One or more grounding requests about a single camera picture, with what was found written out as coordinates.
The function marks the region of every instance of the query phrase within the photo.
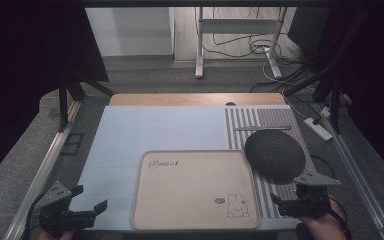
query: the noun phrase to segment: cartoon bunny print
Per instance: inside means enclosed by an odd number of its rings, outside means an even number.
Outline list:
[[[228,202],[227,217],[249,217],[248,207],[242,194],[230,194]]]

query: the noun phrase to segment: gray floor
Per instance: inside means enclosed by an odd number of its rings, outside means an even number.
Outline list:
[[[205,68],[204,79],[196,80],[193,63],[176,63],[164,57],[113,57],[104,60],[110,78],[110,83],[104,85],[118,93],[248,92],[255,82],[268,81],[264,79],[261,63],[255,62],[210,63]],[[291,66],[282,67],[285,73],[292,70]],[[49,183],[59,179],[68,186],[77,184],[103,107],[109,101],[102,93],[87,85],[84,87],[88,97],[82,104],[72,130],[72,133],[84,134],[80,151],[77,155],[58,159]],[[255,92],[269,92],[273,87],[256,88]],[[311,90],[305,90],[297,93],[297,96],[309,101],[309,94]],[[314,116],[306,104],[294,98],[290,100],[301,114]],[[57,92],[45,95],[39,114],[0,165],[0,239],[5,235],[55,137],[59,126],[57,109]],[[298,114],[296,118],[310,153],[325,158],[343,183],[341,187],[330,188],[329,192],[344,204],[354,239],[381,239],[333,143],[321,141],[303,124],[303,118]],[[342,137],[384,209],[384,162],[354,126],[346,109],[341,112],[340,127]],[[330,173],[323,163],[315,163],[319,172]],[[120,239],[120,235],[103,233],[102,239]],[[290,231],[279,233],[278,239],[296,237]]]

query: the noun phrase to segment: black curtain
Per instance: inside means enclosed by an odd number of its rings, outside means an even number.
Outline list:
[[[0,162],[61,78],[108,81],[85,10],[0,2]]]

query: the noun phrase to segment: white wall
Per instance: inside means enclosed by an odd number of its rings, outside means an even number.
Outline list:
[[[173,54],[172,9],[87,8],[86,13],[102,56]]]

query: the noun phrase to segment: power strip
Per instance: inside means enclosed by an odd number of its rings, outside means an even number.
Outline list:
[[[304,123],[311,128],[319,137],[323,139],[323,141],[328,141],[333,138],[333,136],[326,131],[322,126],[319,124],[313,124],[313,119],[312,118],[307,118],[305,119]]]

